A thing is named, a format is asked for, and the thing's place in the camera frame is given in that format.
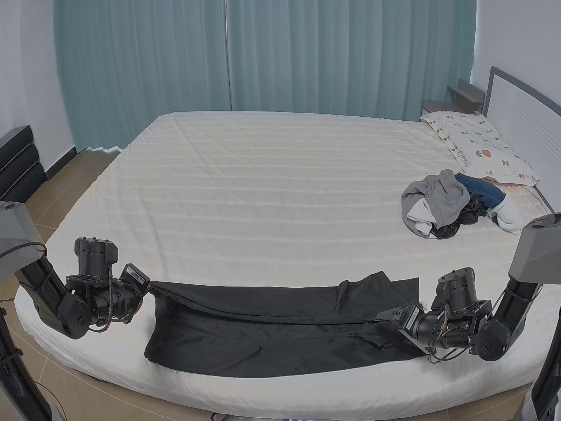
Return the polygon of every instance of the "floral pillowcase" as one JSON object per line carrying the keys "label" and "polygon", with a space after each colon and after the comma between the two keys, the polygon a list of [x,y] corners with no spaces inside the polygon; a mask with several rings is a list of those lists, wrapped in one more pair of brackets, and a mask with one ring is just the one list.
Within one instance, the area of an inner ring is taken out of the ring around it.
{"label": "floral pillowcase", "polygon": [[505,184],[536,185],[536,174],[483,115],[441,111],[421,119],[438,133],[467,175]]}

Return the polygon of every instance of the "bed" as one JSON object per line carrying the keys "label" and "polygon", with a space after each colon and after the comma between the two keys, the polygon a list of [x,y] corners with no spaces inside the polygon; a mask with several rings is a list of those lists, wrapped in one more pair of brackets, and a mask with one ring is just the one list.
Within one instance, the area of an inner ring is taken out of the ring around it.
{"label": "bed", "polygon": [[[516,100],[518,90],[527,92],[496,72],[486,112],[491,121],[510,126],[503,128],[508,137],[518,120],[508,116],[512,108],[535,106],[539,112],[545,103]],[[554,114],[558,123],[561,110]],[[561,139],[559,132],[548,133]],[[514,147],[528,153],[524,145]],[[551,151],[542,152],[551,159]],[[561,209],[559,200],[549,198],[549,166],[525,156],[542,178],[549,204]],[[425,305],[434,298],[438,277],[470,266],[478,297],[495,300],[507,283],[518,236],[482,218],[452,239],[426,240],[401,221],[403,189],[442,168],[460,171],[425,123],[173,113],[156,119],[83,194],[48,241],[49,260],[62,278],[74,274],[74,239],[96,236],[119,248],[116,274],[132,262],[158,281],[332,286],[384,270],[392,280],[418,276]],[[548,211],[535,189],[503,188],[526,220]],[[497,362],[464,354],[438,365],[419,358],[264,379],[193,375],[147,361],[144,347],[155,323],[150,295],[130,325],[76,341],[43,325],[22,289],[16,309],[24,329],[58,360],[143,394],[243,417],[377,420],[437,411],[531,382],[547,353],[560,301],[561,287],[544,286],[523,335]]]}

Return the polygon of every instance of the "black garment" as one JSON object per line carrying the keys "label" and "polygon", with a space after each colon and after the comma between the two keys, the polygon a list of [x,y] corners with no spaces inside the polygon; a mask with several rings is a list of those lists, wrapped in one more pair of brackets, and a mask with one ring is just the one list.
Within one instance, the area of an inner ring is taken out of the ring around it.
{"label": "black garment", "polygon": [[212,287],[152,282],[156,327],[145,357],[202,375],[273,377],[423,355],[379,312],[418,304],[418,278],[384,272],[337,287]]}
{"label": "black garment", "polygon": [[456,221],[439,229],[433,223],[430,232],[437,239],[449,239],[456,235],[461,225],[473,225],[477,223],[479,217],[484,217],[485,215],[487,215],[487,206],[483,204],[478,195],[470,192],[470,202],[460,210]]}

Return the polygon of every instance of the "curtain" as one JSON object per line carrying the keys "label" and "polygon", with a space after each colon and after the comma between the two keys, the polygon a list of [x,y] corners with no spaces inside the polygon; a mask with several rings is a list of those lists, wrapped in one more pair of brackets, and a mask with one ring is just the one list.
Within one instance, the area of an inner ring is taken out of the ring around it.
{"label": "curtain", "polygon": [[476,0],[227,0],[232,109],[415,120],[469,81]]}
{"label": "curtain", "polygon": [[55,0],[78,151],[126,147],[156,117],[230,110],[224,0]]}

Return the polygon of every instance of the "white care label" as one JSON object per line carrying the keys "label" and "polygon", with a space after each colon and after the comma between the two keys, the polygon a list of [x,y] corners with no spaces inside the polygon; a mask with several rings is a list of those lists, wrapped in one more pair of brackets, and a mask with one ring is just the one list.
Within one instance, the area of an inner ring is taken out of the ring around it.
{"label": "white care label", "polygon": [[405,329],[411,329],[411,326],[413,326],[413,323],[415,323],[415,320],[417,319],[417,315],[419,315],[419,312],[420,312],[420,310],[419,310],[418,307],[413,309],[413,313],[409,317],[409,320],[407,321],[407,324],[405,325]]}
{"label": "white care label", "polygon": [[134,271],[131,267],[127,267],[127,273],[134,277],[141,285],[144,285],[146,279],[140,276],[136,271]]}

